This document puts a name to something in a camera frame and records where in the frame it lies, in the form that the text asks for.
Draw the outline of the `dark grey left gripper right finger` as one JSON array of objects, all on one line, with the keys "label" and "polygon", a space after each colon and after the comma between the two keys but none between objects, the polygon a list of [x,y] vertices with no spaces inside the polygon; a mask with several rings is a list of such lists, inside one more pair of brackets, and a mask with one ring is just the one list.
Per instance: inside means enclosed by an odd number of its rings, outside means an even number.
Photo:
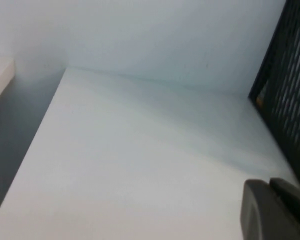
[{"label": "dark grey left gripper right finger", "polygon": [[270,240],[300,240],[300,189],[281,178],[271,178],[274,196],[270,213]]}]

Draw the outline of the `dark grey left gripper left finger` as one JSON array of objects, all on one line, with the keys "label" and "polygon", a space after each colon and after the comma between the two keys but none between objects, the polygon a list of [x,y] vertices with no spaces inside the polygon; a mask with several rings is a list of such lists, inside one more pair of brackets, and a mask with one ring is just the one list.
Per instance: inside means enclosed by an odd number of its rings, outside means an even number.
[{"label": "dark grey left gripper left finger", "polygon": [[244,183],[240,211],[244,240],[294,240],[298,230],[290,222],[270,186],[263,180]]}]

